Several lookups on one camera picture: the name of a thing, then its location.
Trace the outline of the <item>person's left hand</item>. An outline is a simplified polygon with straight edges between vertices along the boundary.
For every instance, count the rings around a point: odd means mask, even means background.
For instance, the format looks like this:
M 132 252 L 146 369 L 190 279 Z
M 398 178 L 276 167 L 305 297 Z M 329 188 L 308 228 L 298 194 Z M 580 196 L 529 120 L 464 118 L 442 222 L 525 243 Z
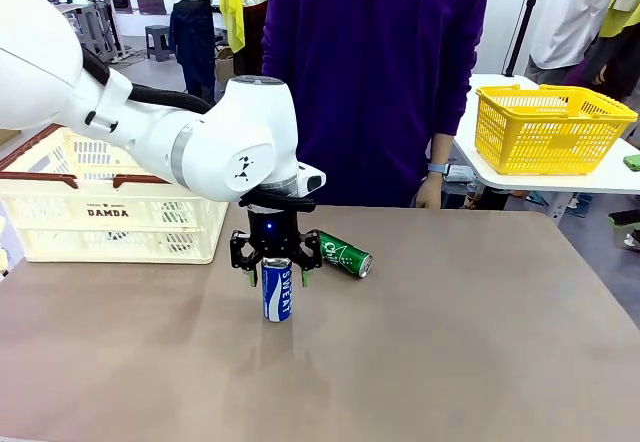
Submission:
M 416 208 L 440 209 L 443 175 L 430 172 L 422 181 L 415 197 Z

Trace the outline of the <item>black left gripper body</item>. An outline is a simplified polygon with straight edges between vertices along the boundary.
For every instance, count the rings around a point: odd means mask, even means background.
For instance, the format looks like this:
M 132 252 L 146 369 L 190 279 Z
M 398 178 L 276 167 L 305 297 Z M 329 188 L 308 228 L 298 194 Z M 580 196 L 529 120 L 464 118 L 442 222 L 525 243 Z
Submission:
M 295 211 L 249 210 L 249 244 L 258 260 L 292 260 L 300 247 L 298 214 Z

